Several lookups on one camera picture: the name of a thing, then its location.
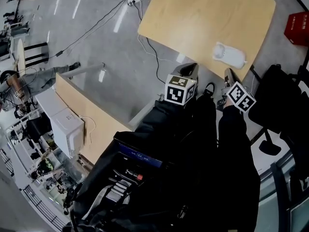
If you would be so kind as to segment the person's right forearm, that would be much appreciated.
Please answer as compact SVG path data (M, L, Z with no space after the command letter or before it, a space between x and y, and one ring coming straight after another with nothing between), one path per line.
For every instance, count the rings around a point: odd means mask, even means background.
M251 152L251 143L246 134L247 126L243 114L233 105L223 109L219 121L219 152L226 172L256 174Z

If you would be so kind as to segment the black office chair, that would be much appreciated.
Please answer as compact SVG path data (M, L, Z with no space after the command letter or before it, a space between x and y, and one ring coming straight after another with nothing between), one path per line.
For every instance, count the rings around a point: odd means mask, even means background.
M271 65L255 93L249 119L293 144L292 149L309 157L309 96L301 91L281 65Z

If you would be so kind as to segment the chest-mounted black monitor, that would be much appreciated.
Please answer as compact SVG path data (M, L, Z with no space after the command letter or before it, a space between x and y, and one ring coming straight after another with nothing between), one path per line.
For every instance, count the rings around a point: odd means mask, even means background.
M163 162L155 157L150 156L148 153L144 153L141 149L138 149L130 144L126 144L119 140L113 139L113 148L116 151L115 158L119 162L125 164L138 165L141 164L145 167L160 168Z

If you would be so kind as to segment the chest rig electronics tray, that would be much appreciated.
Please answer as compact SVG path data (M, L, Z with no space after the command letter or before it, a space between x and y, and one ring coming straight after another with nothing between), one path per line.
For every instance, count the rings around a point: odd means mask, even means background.
M114 203L129 204L130 195L143 183L143 176L140 174L129 170L121 173L113 169L111 176L108 177L108 185L104 198Z

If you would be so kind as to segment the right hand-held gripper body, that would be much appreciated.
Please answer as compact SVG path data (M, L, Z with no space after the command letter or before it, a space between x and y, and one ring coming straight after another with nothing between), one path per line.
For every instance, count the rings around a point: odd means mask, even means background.
M219 111L223 111L227 98L242 112L248 112L256 103L252 94L238 81L232 86L223 88L221 95L222 98L217 102L217 110Z

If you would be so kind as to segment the red box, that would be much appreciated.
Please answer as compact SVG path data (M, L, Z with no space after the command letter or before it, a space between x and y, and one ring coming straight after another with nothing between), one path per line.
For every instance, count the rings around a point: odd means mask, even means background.
M309 47L309 12L289 15L284 35L294 45Z

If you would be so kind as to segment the person's left forearm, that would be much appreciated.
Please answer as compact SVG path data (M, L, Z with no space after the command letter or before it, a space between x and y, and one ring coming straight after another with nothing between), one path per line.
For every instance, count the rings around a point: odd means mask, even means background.
M168 147L180 142L192 126L196 99L186 105L156 101L152 110L143 118L133 135L145 146Z

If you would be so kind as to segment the large wooden desk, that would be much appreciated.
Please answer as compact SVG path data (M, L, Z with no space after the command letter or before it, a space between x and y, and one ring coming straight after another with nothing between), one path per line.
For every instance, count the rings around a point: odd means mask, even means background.
M78 68L56 76L56 93L62 101L84 121L84 146L79 154L95 164L118 131L133 131L152 109L157 98L152 98L128 123L123 123L107 113L89 94L69 78L85 72L104 71L103 64Z

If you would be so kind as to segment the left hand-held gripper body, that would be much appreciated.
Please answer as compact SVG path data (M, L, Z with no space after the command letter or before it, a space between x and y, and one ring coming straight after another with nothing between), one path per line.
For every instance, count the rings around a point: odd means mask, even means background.
M173 71L166 80L164 100L184 106L196 95L197 86L197 72L193 72L191 76L184 76L179 71Z

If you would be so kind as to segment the cluttered storage rack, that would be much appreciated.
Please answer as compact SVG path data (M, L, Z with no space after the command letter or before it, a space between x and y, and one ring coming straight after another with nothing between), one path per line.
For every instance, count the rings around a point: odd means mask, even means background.
M84 175L57 146L52 130L33 142L28 137L27 121L20 120L6 129L8 147L24 171L22 186L35 185L51 203L62 206Z

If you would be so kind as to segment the round white table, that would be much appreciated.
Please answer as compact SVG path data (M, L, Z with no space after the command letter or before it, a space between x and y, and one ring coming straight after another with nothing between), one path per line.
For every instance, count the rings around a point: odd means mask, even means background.
M26 57L26 51L30 50L40 50L41 53ZM49 47L47 42L24 46L21 39L18 40L17 44L17 69L20 76L23 76L27 73L27 70L30 67L34 67L41 63L47 63L49 61Z

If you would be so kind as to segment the square wooden table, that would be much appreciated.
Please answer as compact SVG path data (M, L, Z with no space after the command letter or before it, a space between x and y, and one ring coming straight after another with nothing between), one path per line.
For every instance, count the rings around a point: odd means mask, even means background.
M244 79L270 26L274 0L151 0L138 33L223 77L227 65L212 58L217 43L245 53L236 70Z

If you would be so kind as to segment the white microwave oven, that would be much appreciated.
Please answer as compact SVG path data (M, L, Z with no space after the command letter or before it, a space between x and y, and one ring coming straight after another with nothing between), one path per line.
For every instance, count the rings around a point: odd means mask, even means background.
M50 119L54 141L70 159L84 146L84 122L62 101L53 88L35 96Z

